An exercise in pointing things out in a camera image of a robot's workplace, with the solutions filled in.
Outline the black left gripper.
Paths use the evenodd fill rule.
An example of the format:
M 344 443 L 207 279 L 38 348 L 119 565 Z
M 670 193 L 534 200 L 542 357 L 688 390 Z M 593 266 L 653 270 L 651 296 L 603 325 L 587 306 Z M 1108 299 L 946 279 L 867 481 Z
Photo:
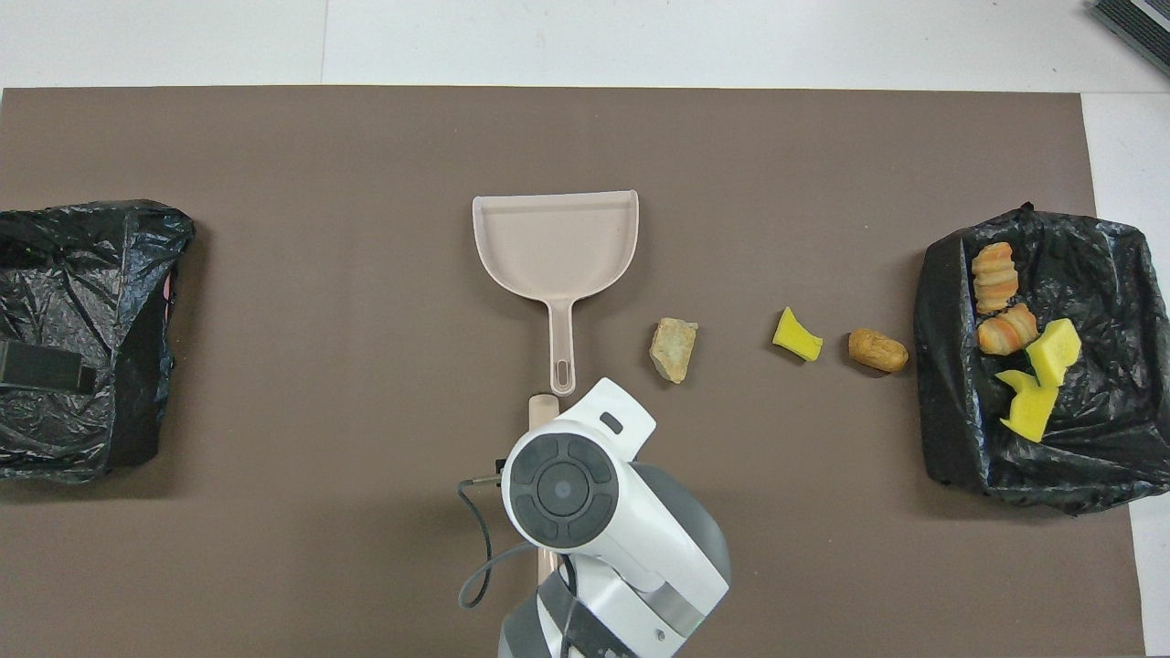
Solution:
M 96 370 L 77 352 L 14 340 L 1 341 L 1 388 L 92 395 Z

